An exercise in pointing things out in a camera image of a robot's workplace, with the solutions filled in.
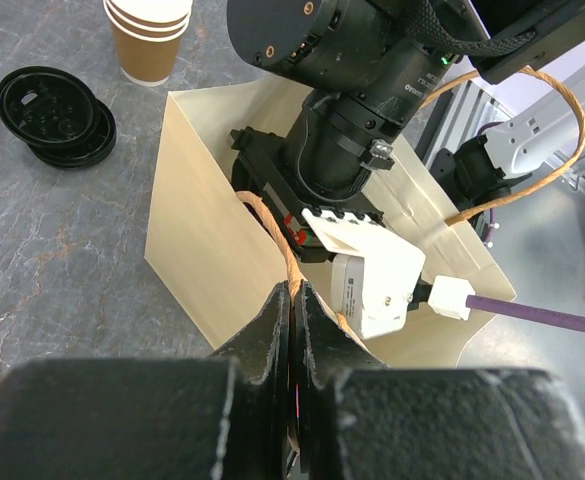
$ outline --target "brown paper cup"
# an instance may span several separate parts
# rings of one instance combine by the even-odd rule
[[[165,31],[147,30],[146,28],[140,27],[138,25],[134,25],[129,20],[125,20],[125,18],[123,18],[120,14],[117,13],[117,11],[115,11],[112,8],[114,6],[112,4],[110,4],[109,2],[104,2],[104,7],[108,10],[108,13],[110,13],[112,15],[112,17],[117,21],[117,23],[119,25],[121,25],[124,28],[130,30],[131,32],[134,32],[134,33],[141,35],[143,37],[151,37],[151,38],[171,37],[172,35],[179,33],[179,31],[181,31],[183,29],[183,27],[186,25],[186,23],[188,23],[188,22],[181,22],[181,24],[179,24],[175,27],[172,27],[168,30],[165,30]]]
[[[103,6],[112,25],[114,43],[123,73],[133,82],[146,87],[164,83],[172,73],[181,37],[188,24],[169,37],[147,37],[132,32],[117,22],[107,8],[105,0]]]
[[[188,13],[187,15],[182,16],[179,19],[173,20],[171,22],[166,22],[166,23],[156,23],[156,22],[149,22],[147,20],[143,20],[142,18],[137,18],[133,15],[130,15],[128,12],[126,12],[125,10],[123,10],[122,8],[117,7],[114,3],[109,2],[108,6],[110,7],[111,10],[113,10],[113,13],[117,14],[116,16],[118,17],[124,17],[127,18],[128,20],[132,21],[133,23],[137,23],[146,27],[150,27],[150,28],[169,28],[169,27],[176,27],[179,24],[181,24],[186,17],[188,17],[190,14]]]

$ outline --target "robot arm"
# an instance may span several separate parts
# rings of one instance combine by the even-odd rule
[[[582,0],[515,3],[504,9],[494,0],[228,1],[228,31],[241,58],[315,89],[285,138],[249,127],[232,132],[239,152],[232,185],[262,197],[301,261],[345,255],[335,260],[331,304],[346,314],[348,305],[359,306],[347,316],[363,338],[402,328],[424,258],[379,227],[383,213],[361,190],[373,170],[392,168],[391,144],[450,64],[467,53],[483,78],[498,82],[525,65],[542,67],[585,39]],[[585,77],[576,83],[585,90]],[[470,204],[507,195],[520,172],[536,169],[547,157],[543,149],[554,148],[549,137],[534,137],[556,122],[575,128],[567,112],[549,118],[533,112],[520,126],[464,144],[455,160],[470,182],[451,179],[455,194]],[[513,161],[515,154],[537,163]],[[415,260],[409,268],[405,258]]]
[[[585,109],[585,66],[565,82]],[[552,91],[510,122],[486,132],[487,152],[495,168],[505,178],[535,171],[541,164],[578,134],[574,114],[565,100]]]

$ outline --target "cable connector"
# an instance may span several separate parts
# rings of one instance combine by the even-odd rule
[[[467,280],[439,275],[432,284],[428,305],[439,315],[467,320],[470,309],[465,303],[468,296],[475,293]]]
[[[385,140],[373,140],[370,149],[361,157],[361,166],[368,170],[391,170],[394,166],[392,150],[392,145]]]

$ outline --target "gray countertop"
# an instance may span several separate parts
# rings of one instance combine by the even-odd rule
[[[234,53],[225,2],[194,3],[169,81],[121,73],[101,0],[0,1],[0,80],[49,65],[84,80],[117,120],[103,163],[62,172],[0,122],[0,377],[45,356],[201,356],[205,339],[143,259],[166,92],[261,73]],[[412,144],[427,116],[406,130]],[[585,314],[585,196],[557,184],[498,212],[494,255],[524,301]],[[585,410],[585,334],[499,318],[464,365],[521,365],[563,376]]]

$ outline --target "paper bag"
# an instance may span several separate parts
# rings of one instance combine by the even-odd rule
[[[145,256],[213,348],[254,318],[286,278],[276,245],[228,181],[237,156],[229,133],[249,125],[285,136],[309,91],[268,76],[168,95]],[[389,228],[425,252],[424,278],[462,277],[480,295],[512,300],[512,286],[472,227],[445,227],[456,210],[402,137],[394,153],[394,168],[374,173],[364,193],[385,212]],[[302,270],[328,299],[331,264]],[[425,305],[408,315],[403,330],[367,345],[392,366],[454,367],[492,318],[473,312],[467,322],[452,320]]]

